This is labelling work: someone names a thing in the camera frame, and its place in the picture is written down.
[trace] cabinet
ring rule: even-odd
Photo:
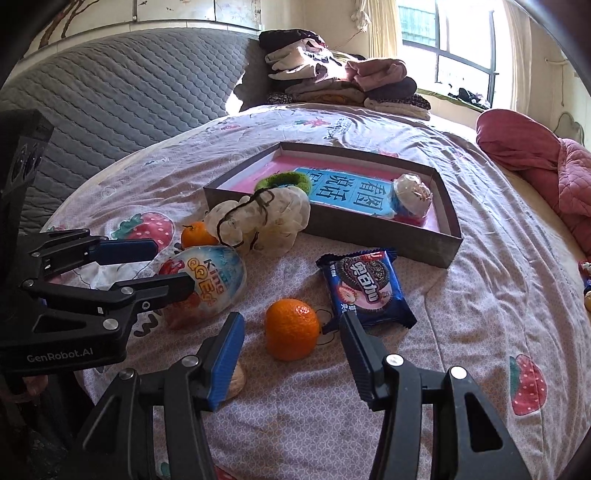
[[[77,33],[132,21],[134,0],[73,0],[39,33],[27,55]]]
[[[214,0],[137,0],[138,22],[153,20],[214,21]]]
[[[261,0],[216,0],[216,21],[258,29]]]
[[[68,48],[91,38],[149,28],[154,21],[176,21],[170,25],[178,27],[178,21],[187,20],[258,29],[261,24],[261,0],[71,0],[36,36],[25,57],[52,44]],[[92,35],[63,42],[88,31],[93,31]]]

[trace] pink towel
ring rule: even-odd
[[[345,69],[348,80],[355,82],[364,92],[400,82],[407,75],[404,62],[394,59],[349,60]]]

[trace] kinder joy egg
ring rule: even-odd
[[[217,315],[237,301],[246,284],[244,262],[236,250],[222,245],[187,248],[168,259],[158,273],[181,272],[191,276],[195,291],[186,300],[164,309],[164,319],[172,330]]]
[[[421,177],[405,173],[392,182],[390,200],[395,218],[408,219],[422,225],[431,208],[433,194]]]

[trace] oreo cookie package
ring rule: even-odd
[[[392,266],[393,250],[371,250],[349,255],[323,255],[316,261],[329,289],[334,316],[322,333],[339,329],[344,312],[354,311],[364,327],[396,322],[412,328],[411,312]]]

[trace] window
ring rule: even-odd
[[[494,0],[398,0],[409,75],[419,85],[464,87],[491,105],[495,94]]]

